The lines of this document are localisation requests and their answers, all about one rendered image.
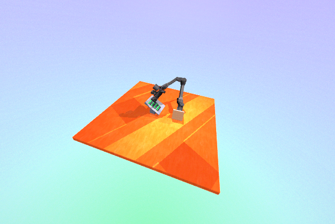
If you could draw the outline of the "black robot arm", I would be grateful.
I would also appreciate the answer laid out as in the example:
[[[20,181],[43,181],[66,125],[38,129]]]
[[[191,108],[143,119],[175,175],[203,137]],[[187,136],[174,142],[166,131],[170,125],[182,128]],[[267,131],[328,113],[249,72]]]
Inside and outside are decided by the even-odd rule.
[[[180,94],[179,97],[177,98],[177,109],[176,110],[180,110],[183,111],[183,92],[184,92],[184,86],[186,84],[187,79],[186,78],[182,78],[182,77],[176,77],[175,79],[173,79],[172,81],[163,84],[162,86],[159,86],[158,84],[155,84],[155,86],[153,87],[154,90],[151,91],[151,94],[155,95],[156,93],[158,93],[159,95],[162,95],[163,93],[165,94],[164,89],[168,88],[171,84],[173,84],[174,82],[180,82],[181,83],[181,88],[180,88]]]

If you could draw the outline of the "white switch panel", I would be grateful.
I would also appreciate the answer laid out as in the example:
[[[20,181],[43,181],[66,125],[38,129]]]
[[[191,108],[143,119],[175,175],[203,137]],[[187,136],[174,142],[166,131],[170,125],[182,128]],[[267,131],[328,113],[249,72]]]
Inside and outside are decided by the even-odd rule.
[[[151,100],[153,95],[151,95],[148,100],[144,103],[150,108],[150,113],[152,114],[160,114],[165,105],[161,103],[159,100],[157,100],[155,103]]]

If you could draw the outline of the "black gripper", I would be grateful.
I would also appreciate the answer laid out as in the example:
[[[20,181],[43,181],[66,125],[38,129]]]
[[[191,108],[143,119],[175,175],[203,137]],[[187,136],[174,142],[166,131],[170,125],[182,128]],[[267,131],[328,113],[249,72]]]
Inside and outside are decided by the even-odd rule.
[[[161,95],[159,95],[158,93],[156,93],[155,96],[153,96],[153,97],[151,98],[151,100],[155,103],[155,102],[158,100],[158,98],[159,98],[160,96],[161,96]]]

